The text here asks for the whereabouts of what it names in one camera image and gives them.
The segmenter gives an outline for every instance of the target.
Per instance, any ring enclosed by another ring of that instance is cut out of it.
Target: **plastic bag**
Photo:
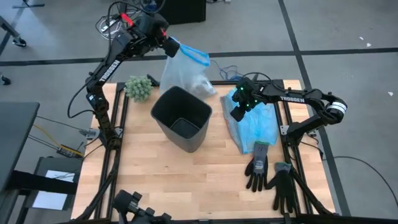
[[[231,90],[226,96],[222,96],[220,101],[229,132],[241,154],[252,152],[256,141],[268,142],[270,145],[274,145],[278,138],[278,124],[274,105],[260,103],[250,112],[246,112],[243,119],[237,122],[230,115],[235,106],[239,106],[239,103],[232,100],[232,95],[235,91],[236,88]]]
[[[208,54],[180,44],[175,56],[167,57],[160,80],[160,93],[171,86],[179,86],[200,99],[214,95],[216,90],[205,75],[205,69],[209,64]]]

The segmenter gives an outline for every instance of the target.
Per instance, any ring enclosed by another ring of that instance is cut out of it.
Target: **wooden tabletop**
[[[301,89],[298,80],[284,80],[285,88]],[[131,194],[142,194],[139,206],[151,207],[156,215],[164,212],[173,220],[190,219],[228,219],[228,218],[277,218],[279,211],[273,211],[272,203],[275,189],[253,193],[246,189],[248,177],[244,170],[252,155],[241,155],[231,139],[220,96],[227,94],[234,86],[215,86],[217,95],[205,100],[213,109],[206,139],[194,153],[187,153],[170,142],[159,125],[150,115],[150,109],[159,97],[155,88],[145,103],[129,102],[124,130],[123,146],[116,193],[123,189]],[[116,92],[116,84],[106,84],[104,93],[110,108]],[[124,94],[119,101],[119,123]],[[283,106],[281,115],[285,120]],[[309,117],[306,105],[289,103],[293,121],[301,122]],[[93,118],[91,125],[98,127]],[[316,142],[304,136],[303,142],[316,145]],[[100,145],[94,142],[86,149],[91,152]],[[307,184],[323,205],[334,212],[328,182],[319,152],[304,144],[299,145]],[[80,181],[73,206],[72,218],[79,216],[91,202],[98,190],[103,164],[104,147],[97,149],[83,163]],[[280,140],[270,146],[268,152],[268,180],[275,176],[275,162],[282,162],[283,152]],[[300,187],[299,200],[302,212],[305,207]],[[107,199],[104,200],[103,212],[106,212]],[[112,220],[118,220],[114,210]]]

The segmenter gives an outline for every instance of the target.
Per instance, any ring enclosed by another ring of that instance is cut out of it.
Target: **work glove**
[[[292,213],[293,208],[295,208],[293,183],[289,175],[291,167],[291,164],[277,162],[275,165],[276,175],[266,185],[266,190],[276,186],[276,195],[272,209],[276,211],[280,207],[280,213],[282,215],[285,213],[285,200],[289,213]]]
[[[254,157],[246,167],[244,175],[250,176],[249,182],[246,185],[247,189],[253,192],[262,191],[262,186],[267,184],[268,171],[268,143],[256,141],[254,143]]]

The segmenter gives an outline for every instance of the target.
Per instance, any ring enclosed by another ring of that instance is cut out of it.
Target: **black desk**
[[[0,103],[0,224],[8,222],[20,194],[76,192],[76,183],[14,170],[38,109],[38,103]]]

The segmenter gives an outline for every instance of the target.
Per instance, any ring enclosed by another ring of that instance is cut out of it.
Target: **white paper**
[[[69,172],[48,170],[45,176],[48,178],[65,177],[61,178],[60,180],[73,182],[75,174]],[[68,196],[67,194],[39,191],[37,193],[36,199],[32,207],[62,210],[63,205],[65,204],[65,201],[67,199],[67,196]]]

